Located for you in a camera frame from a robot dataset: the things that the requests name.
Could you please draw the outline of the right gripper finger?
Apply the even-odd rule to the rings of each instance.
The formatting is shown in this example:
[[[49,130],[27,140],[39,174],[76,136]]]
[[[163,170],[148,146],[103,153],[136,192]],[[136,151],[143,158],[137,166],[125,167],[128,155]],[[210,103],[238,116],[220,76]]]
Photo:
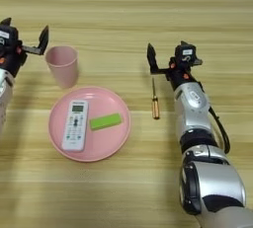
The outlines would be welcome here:
[[[156,53],[151,43],[147,46],[147,60],[150,66],[150,70],[155,71],[157,69]]]
[[[185,41],[181,41],[181,60],[190,67],[202,65],[203,61],[197,57],[197,48]]]

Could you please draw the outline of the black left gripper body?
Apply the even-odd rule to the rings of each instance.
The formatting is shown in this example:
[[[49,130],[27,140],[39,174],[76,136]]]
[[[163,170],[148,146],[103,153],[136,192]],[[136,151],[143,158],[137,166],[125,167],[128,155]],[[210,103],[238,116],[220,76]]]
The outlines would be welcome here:
[[[0,69],[4,69],[12,76],[16,76],[20,67],[25,64],[29,53],[42,55],[42,51],[37,47],[24,45],[16,47],[0,46]]]

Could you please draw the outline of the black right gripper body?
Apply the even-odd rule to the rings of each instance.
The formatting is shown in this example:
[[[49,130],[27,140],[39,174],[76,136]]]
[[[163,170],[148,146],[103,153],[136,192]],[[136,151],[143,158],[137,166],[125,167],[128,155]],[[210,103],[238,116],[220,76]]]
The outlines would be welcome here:
[[[166,79],[171,83],[172,89],[176,90],[180,85],[186,83],[196,83],[197,80],[185,70],[174,68],[160,69],[156,63],[150,65],[151,74],[164,74]]]

